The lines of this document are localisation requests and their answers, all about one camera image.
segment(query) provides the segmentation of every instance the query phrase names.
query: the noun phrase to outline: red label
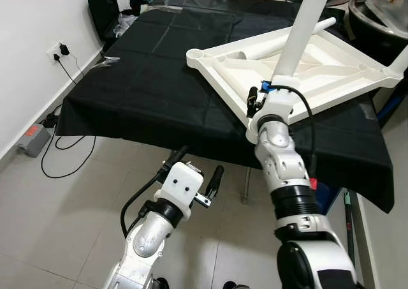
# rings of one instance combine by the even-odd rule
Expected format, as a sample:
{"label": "red label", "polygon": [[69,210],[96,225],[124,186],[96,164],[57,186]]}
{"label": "red label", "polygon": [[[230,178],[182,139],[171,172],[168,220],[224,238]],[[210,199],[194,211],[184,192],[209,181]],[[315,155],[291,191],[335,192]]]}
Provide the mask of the red label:
{"label": "red label", "polygon": [[310,178],[310,185],[312,190],[317,190],[317,179],[311,177]]}
{"label": "red label", "polygon": [[33,125],[26,131],[26,133],[24,135],[25,136],[33,136],[36,133],[37,130],[38,130],[38,126]]}

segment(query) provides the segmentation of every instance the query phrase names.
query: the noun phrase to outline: white pole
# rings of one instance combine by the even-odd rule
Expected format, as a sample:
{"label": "white pole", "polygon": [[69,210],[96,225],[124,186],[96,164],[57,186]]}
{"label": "white pole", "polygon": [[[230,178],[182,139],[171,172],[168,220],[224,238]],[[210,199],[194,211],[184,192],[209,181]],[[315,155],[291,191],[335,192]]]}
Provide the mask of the white pole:
{"label": "white pole", "polygon": [[393,63],[383,70],[384,73],[394,77],[403,77],[405,69],[408,68],[408,45],[394,59]]}
{"label": "white pole", "polygon": [[[316,26],[313,28],[312,34],[316,34],[323,29],[326,29],[329,26],[334,25],[336,23],[336,18],[329,18],[322,20],[316,24]],[[242,55],[246,59],[260,59],[262,57],[267,56],[268,54],[271,54],[275,51],[280,50],[285,46],[286,41],[288,40],[289,35],[284,35],[282,37],[279,37],[277,39],[274,39],[273,41],[266,41],[263,43],[257,43],[256,45],[251,45],[250,47],[244,48],[241,52]]]}
{"label": "white pole", "polygon": [[293,76],[326,2],[327,0],[303,0],[273,77]]}

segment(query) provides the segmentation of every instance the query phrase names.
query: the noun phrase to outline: tiled floor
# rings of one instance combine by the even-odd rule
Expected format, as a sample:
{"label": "tiled floor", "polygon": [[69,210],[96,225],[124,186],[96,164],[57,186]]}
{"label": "tiled floor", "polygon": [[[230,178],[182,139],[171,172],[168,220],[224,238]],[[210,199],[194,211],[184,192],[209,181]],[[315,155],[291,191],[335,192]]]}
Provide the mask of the tiled floor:
{"label": "tiled floor", "polygon": [[[68,144],[73,138],[63,141]],[[46,170],[58,175],[75,168],[91,144],[89,137],[71,151],[51,147]],[[63,179],[45,177],[40,158],[18,155],[0,174],[0,288],[102,288],[123,252],[120,209],[168,153],[97,138],[83,169]],[[218,164],[187,158],[204,171],[206,182]],[[223,165],[225,176],[213,206],[193,207],[191,219],[168,239],[155,275],[164,276],[176,289],[221,289],[228,279],[251,288],[279,288],[275,264],[279,242],[273,236],[274,216],[261,172],[252,171],[250,201],[242,205],[245,168]],[[157,188],[130,208],[128,222]],[[330,219],[345,242],[341,198]]]}

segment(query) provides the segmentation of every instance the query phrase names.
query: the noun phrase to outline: table leg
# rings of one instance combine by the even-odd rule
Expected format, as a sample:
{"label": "table leg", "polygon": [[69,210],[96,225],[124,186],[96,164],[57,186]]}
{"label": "table leg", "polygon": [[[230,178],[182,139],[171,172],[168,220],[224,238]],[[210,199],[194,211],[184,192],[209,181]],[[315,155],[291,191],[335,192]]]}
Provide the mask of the table leg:
{"label": "table leg", "polygon": [[242,195],[242,203],[248,203],[248,193],[249,193],[249,177],[251,176],[251,168],[247,168],[247,176],[245,178],[244,193]]}

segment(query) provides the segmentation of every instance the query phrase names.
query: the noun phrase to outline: black table cloth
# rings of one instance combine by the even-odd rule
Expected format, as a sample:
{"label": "black table cloth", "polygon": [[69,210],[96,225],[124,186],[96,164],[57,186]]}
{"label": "black table cloth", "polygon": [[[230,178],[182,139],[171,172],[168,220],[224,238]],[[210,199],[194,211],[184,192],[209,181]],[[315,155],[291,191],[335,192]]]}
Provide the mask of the black table cloth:
{"label": "black table cloth", "polygon": [[[178,6],[142,14],[109,49],[120,61],[92,69],[65,97],[58,135],[123,138],[259,168],[245,126],[197,70],[186,51],[290,26],[298,5],[269,0],[155,0]],[[345,39],[344,12],[328,30]],[[357,191],[380,209],[393,207],[393,171],[368,96],[317,114],[317,177]],[[291,126],[296,150],[308,161],[308,120]]]}

